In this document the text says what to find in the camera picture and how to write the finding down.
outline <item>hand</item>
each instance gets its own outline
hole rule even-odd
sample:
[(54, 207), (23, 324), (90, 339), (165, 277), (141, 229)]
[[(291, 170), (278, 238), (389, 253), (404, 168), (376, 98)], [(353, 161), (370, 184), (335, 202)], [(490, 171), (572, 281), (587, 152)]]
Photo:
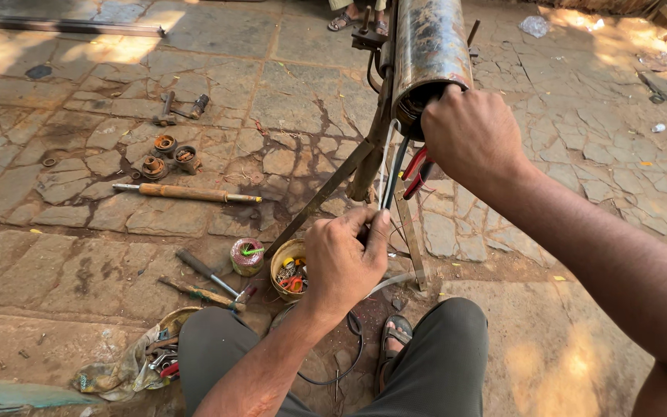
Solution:
[[(366, 247), (357, 241), (369, 223)], [(305, 234), (308, 290), (300, 301), (333, 326), (377, 285), (388, 269), (386, 233), (390, 212), (352, 209), (333, 220), (319, 220)]]
[(463, 93), (449, 85), (440, 100), (424, 109), (421, 128), (429, 156), (471, 191), (486, 188), (492, 180), (513, 180), (533, 168), (522, 152), (514, 114), (496, 93)]

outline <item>trousers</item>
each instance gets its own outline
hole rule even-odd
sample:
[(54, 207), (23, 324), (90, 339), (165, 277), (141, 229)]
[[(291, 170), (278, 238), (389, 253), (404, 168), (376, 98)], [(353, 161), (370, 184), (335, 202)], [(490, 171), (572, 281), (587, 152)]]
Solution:
[[(179, 340), (181, 388), (189, 417), (259, 337), (232, 312), (209, 307), (189, 317)], [(411, 341), (387, 364), (384, 390), (353, 415), (481, 416), (487, 363), (488, 322), (480, 307), (465, 298), (442, 301), (426, 313)], [(277, 415), (317, 414), (288, 393)]]
[[(354, 3), (353, 0), (328, 0), (328, 5), (331, 6), (331, 10), (343, 9), (352, 3)], [(378, 12), (384, 10), (384, 4), (385, 0), (376, 0), (375, 10)]]

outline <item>spool of thread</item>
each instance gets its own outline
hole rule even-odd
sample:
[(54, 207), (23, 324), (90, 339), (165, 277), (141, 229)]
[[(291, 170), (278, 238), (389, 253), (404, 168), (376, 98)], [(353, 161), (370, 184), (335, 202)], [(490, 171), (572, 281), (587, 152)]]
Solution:
[(238, 239), (230, 248), (230, 261), (239, 275), (256, 275), (264, 266), (264, 245), (250, 237)]

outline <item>bucket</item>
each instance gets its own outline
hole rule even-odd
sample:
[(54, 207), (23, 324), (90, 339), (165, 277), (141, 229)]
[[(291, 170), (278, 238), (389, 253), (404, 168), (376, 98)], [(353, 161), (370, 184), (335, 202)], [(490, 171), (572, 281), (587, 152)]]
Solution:
[(277, 283), (277, 273), (283, 268), (283, 261), (287, 258), (305, 258), (305, 239), (292, 239), (284, 242), (272, 257), (270, 263), (272, 286), (277, 290), (279, 296), (285, 301), (298, 301), (304, 292), (289, 292)]

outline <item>black cable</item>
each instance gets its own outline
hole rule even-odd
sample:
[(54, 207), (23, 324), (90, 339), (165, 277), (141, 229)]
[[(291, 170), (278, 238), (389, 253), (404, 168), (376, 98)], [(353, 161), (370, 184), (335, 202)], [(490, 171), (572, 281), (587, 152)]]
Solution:
[(310, 382), (310, 384), (329, 385), (333, 384), (334, 382), (338, 381), (341, 378), (344, 378), (344, 375), (348, 374), (349, 372), (351, 372), (352, 369), (354, 369), (354, 367), (357, 365), (357, 362), (359, 362), (359, 358), (362, 357), (362, 351), (365, 349), (365, 337), (362, 335), (362, 323), (359, 321), (357, 315), (354, 314), (354, 312), (351, 310), (348, 313), (346, 313), (346, 326), (349, 328), (350, 332), (352, 332), (356, 336), (359, 336), (359, 353), (357, 354), (357, 359), (354, 359), (354, 363), (351, 364), (351, 368), (346, 370), (346, 372), (344, 372), (343, 374), (340, 374), (338, 378), (334, 378), (327, 382), (313, 381), (307, 376), (301, 374), (299, 371), (297, 374), (300, 375), (301, 378)]
[(398, 180), (398, 174), (400, 173), (400, 166), (403, 165), (403, 158), (405, 157), (405, 151), (408, 149), (408, 142), (410, 141), (409, 136), (404, 136), (403, 140), (400, 142), (400, 147), (398, 147), (398, 153), (395, 154), (395, 169), (388, 175), (388, 187), (386, 189), (388, 198), (384, 202), (384, 207), (390, 210), (390, 206), (393, 203), (393, 194), (395, 194), (395, 182)]

